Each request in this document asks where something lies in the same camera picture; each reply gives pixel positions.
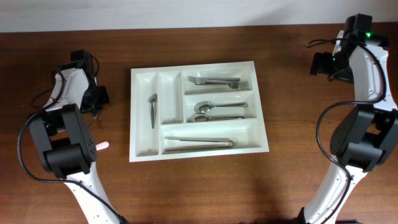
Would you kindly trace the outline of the pink plastic knife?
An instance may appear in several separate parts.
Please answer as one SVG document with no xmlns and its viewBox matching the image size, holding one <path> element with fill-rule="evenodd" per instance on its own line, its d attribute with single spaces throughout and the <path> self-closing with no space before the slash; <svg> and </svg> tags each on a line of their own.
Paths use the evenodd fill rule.
<svg viewBox="0 0 398 224">
<path fill-rule="evenodd" d="M 100 142 L 96 145 L 96 150 L 100 151 L 100 150 L 106 149 L 109 147 L 109 145 L 110 145 L 109 141 Z"/>
</svg>

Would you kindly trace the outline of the steel fork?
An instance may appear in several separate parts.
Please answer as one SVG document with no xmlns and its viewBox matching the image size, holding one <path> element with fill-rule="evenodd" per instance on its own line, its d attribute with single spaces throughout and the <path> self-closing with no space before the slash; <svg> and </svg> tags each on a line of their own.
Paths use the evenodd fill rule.
<svg viewBox="0 0 398 224">
<path fill-rule="evenodd" d="M 221 80 L 210 80 L 205 82 L 205 85 L 226 85 L 232 89 L 242 89 L 249 87 L 248 82 L 233 82 L 233 81 L 221 81 Z"/>
<path fill-rule="evenodd" d="M 206 82 L 240 82 L 239 78 L 205 78 L 205 77 L 192 77 L 187 76 L 187 80 L 198 85 L 205 84 Z"/>
</svg>

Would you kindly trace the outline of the steel tablespoon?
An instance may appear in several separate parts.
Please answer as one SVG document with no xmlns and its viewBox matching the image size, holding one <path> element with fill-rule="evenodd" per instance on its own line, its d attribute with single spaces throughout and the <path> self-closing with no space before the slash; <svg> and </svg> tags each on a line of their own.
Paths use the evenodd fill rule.
<svg viewBox="0 0 398 224">
<path fill-rule="evenodd" d="M 248 103 L 242 102 L 242 103 L 231 103 L 231 104 L 221 104 L 221 105 L 215 105 L 209 101 L 202 101 L 197 103 L 194 106 L 194 111 L 196 113 L 207 113 L 213 108 L 226 108 L 226 107 L 242 107 L 242 108 L 247 108 Z"/>
<path fill-rule="evenodd" d="M 223 120 L 231 120 L 231 119 L 244 119 L 244 116 L 208 116 L 205 113 L 195 113 L 189 117 L 188 121 L 191 123 L 197 122 L 210 122 L 210 121 L 223 121 Z"/>
</svg>

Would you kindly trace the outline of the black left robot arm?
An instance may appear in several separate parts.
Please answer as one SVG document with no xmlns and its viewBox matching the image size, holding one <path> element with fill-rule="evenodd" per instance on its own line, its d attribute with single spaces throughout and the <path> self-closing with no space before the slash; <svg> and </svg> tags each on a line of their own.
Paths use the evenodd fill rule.
<svg viewBox="0 0 398 224">
<path fill-rule="evenodd" d="M 96 168 L 97 152 L 109 146 L 97 144 L 84 119 L 96 118 L 110 103 L 105 86 L 96 77 L 98 59 L 85 50 L 70 54 L 70 62 L 57 66 L 48 102 L 24 124 L 32 136 L 43 168 L 55 175 L 38 182 L 65 184 L 76 198 L 88 223 L 127 223 L 111 205 Z"/>
</svg>

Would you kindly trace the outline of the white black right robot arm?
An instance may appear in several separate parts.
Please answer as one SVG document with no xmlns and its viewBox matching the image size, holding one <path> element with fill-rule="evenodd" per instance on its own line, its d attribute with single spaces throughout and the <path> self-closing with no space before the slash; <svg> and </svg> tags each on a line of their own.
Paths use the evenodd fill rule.
<svg viewBox="0 0 398 224">
<path fill-rule="evenodd" d="M 358 182 L 383 164 L 397 145 L 397 105 L 387 74 L 389 42 L 372 32 L 372 21 L 365 14 L 348 17 L 344 29 L 330 40 L 333 52 L 313 57 L 310 74 L 323 73 L 329 81 L 354 85 L 353 101 L 335 103 L 321 113 L 317 142 L 327 112 L 345 105 L 353 109 L 334 130 L 330 150 L 320 148 L 331 164 L 316 196 L 301 208 L 294 223 L 338 223 L 338 213 Z"/>
</svg>

